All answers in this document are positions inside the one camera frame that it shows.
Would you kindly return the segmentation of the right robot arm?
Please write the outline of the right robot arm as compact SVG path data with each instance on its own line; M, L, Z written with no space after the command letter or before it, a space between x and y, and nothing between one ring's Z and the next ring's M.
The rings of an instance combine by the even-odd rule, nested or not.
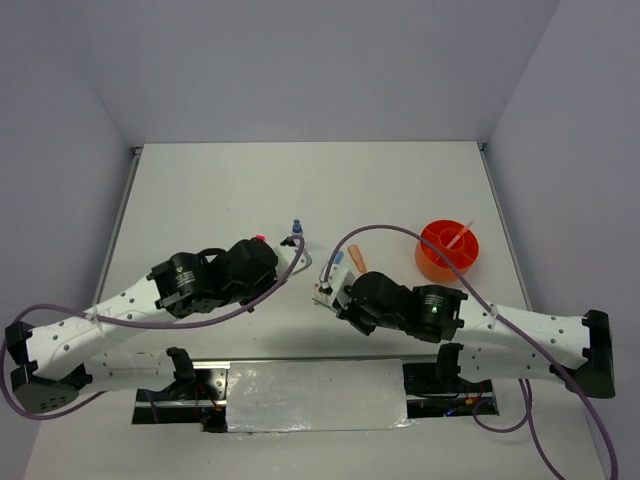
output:
M610 321L602 311L557 316L483 305L455 288L409 288L380 272L356 277L342 268L325 285L329 308L360 333L384 328L438 345L435 380L446 391L526 378L558 381L589 398L615 395Z

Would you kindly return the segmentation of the orange pen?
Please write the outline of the orange pen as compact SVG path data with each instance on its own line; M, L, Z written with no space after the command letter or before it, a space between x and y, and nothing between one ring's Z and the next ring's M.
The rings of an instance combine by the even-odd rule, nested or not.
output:
M462 229L460 229L456 235L446 245L448 249L452 249L465 235L465 233L473 226L474 221L468 222Z

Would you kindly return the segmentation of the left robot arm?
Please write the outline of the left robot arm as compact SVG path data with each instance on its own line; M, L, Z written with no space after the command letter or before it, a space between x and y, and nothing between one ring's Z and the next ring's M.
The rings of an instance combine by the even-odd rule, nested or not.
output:
M285 268L277 249L257 238L245 239L228 250L177 253L78 316L39 327L18 321L5 331L16 364L12 392L34 415L94 391L164 390L172 398L185 398L195 389L196 374L184 349L127 354L117 346L151 325L173 325L219 307L246 305Z

